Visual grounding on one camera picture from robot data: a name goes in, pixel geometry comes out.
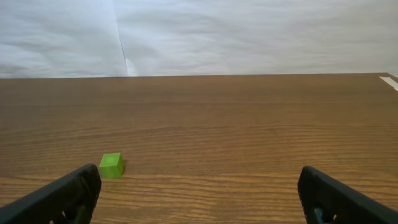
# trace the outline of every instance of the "black object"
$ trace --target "black object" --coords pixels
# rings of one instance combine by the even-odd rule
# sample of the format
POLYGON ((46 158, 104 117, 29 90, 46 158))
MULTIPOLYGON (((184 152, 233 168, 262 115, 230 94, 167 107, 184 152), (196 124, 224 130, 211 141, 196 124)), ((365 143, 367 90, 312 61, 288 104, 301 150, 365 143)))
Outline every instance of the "black object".
POLYGON ((303 168, 298 195, 308 224, 398 223, 396 211, 313 167, 303 168))
POLYGON ((0 209, 0 224, 90 223, 101 190, 97 167, 87 164, 0 209))
MULTIPOLYGON (((86 224, 101 190, 94 164, 88 164, 0 208, 0 224, 86 224)), ((308 224, 398 223, 398 213, 313 167, 304 167, 298 194, 308 224)))

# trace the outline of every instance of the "cube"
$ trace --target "cube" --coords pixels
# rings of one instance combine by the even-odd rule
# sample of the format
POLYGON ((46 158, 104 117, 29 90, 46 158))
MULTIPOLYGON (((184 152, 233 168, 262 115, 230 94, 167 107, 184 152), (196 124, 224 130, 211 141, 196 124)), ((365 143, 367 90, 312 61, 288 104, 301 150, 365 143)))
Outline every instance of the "cube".
POLYGON ((101 163, 99 164, 99 170, 104 178, 120 178, 124 172, 124 161, 122 154, 110 153, 104 154, 101 163))

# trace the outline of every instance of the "white tape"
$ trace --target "white tape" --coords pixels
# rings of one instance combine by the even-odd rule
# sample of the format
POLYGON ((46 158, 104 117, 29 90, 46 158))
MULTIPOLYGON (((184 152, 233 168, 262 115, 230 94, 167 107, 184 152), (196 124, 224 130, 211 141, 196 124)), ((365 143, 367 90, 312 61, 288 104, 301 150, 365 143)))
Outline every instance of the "white tape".
POLYGON ((390 77, 380 77, 380 78, 398 91, 398 83, 395 82, 392 78, 390 77))

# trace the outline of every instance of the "wooden table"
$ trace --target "wooden table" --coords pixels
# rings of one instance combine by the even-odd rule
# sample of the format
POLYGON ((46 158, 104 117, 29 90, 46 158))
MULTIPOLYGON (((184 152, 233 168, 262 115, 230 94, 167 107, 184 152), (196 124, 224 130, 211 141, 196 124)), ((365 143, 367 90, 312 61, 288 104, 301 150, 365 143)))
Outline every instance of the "wooden table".
POLYGON ((380 75, 0 80, 0 205, 122 152, 92 223, 305 223, 305 165, 397 210, 380 75))

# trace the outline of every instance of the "white backdrop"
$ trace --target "white backdrop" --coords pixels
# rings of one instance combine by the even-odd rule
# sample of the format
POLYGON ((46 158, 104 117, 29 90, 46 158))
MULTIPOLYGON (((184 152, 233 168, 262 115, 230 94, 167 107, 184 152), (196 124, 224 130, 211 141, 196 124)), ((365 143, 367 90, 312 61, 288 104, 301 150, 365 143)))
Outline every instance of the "white backdrop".
POLYGON ((3 0, 0 77, 390 72, 396 0, 3 0))

